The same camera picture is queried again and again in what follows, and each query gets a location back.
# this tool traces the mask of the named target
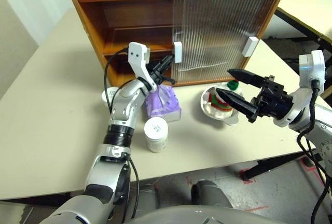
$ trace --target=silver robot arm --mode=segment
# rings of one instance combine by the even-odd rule
[[[228,72],[236,79],[251,84],[261,91],[251,102],[243,97],[222,89],[218,95],[232,107],[245,114],[250,122],[257,116],[273,117],[274,124],[301,133],[310,125],[309,103],[314,89],[319,95],[324,90],[324,57],[321,50],[300,55],[300,87],[287,94],[284,86],[274,82],[274,76],[261,77],[242,69],[230,69]],[[332,111],[318,104],[315,105],[315,125],[312,131],[304,135],[318,149],[324,160],[326,174],[332,177]]]
[[[149,49],[143,44],[129,44],[128,61],[136,79],[114,95],[107,134],[98,147],[84,193],[69,199],[41,224],[106,224],[114,205],[121,204],[128,193],[128,160],[137,112],[149,93],[162,83],[162,73],[173,60],[173,55],[165,57],[149,73]]]

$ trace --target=table leg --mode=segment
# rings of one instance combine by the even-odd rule
[[[296,28],[298,31],[305,34],[311,40],[318,43],[324,49],[328,50],[329,52],[332,52],[331,44],[328,41],[326,41],[325,39],[323,39],[322,37],[318,36],[316,33],[312,32],[310,29],[304,27],[303,25],[298,23],[296,20],[292,19],[291,17],[289,17],[285,13],[279,11],[278,9],[275,11],[274,14],[276,16],[278,16],[279,18],[281,18],[282,20],[284,20],[285,22],[289,23],[291,26]]]
[[[329,59],[325,62],[325,67],[330,67],[332,65],[332,55],[330,56]]]
[[[241,177],[243,180],[248,181],[255,176],[258,176],[258,175],[268,172],[272,169],[275,169],[281,165],[284,165],[299,157],[302,157],[303,155],[304,155],[303,152],[298,152],[298,153],[284,155],[284,156],[280,156],[280,157],[276,157],[276,158],[259,160],[258,165],[252,167],[251,169],[249,169],[247,171],[244,171],[241,174]],[[319,154],[315,154],[314,156],[318,161],[321,161],[321,156]]]
[[[42,195],[40,197],[10,199],[10,200],[4,200],[4,202],[15,202],[15,203],[28,204],[28,205],[60,207],[70,198],[71,198],[71,193],[68,192],[63,194]]]

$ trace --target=white table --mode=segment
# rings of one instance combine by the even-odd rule
[[[280,0],[278,10],[332,44],[332,0]]]
[[[246,69],[275,75],[286,91],[298,87],[295,72],[262,41]],[[162,153],[146,148],[146,118],[140,114],[132,141],[140,179],[300,151],[296,133],[276,127],[271,118],[251,124],[240,115],[239,124],[230,127],[206,117],[199,99],[207,86],[175,88],[183,114],[169,124]],[[248,100],[259,92],[241,86]],[[103,70],[75,10],[69,10],[0,101],[0,199],[84,188],[107,128],[102,91]]]

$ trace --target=floor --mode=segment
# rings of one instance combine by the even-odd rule
[[[313,42],[295,43],[288,39],[267,39],[265,42],[295,71],[298,71],[298,54],[310,53],[311,50],[318,48]],[[324,55],[326,58],[331,56],[327,51],[324,51]],[[326,76],[329,83],[330,69]],[[239,172],[256,164],[257,162],[241,163],[153,178],[142,181],[141,184],[153,184],[158,189],[161,207],[167,207],[190,204],[191,185],[199,179],[208,179],[222,188],[236,209],[289,224],[310,223],[311,212],[323,190],[317,171],[297,160],[265,173],[250,183],[244,182],[239,177]],[[0,202],[0,224],[39,223],[54,210],[54,207]],[[332,214],[331,201],[326,198],[317,214],[316,223],[328,223],[328,214]],[[122,207],[117,207],[110,223],[120,223],[121,215]]]

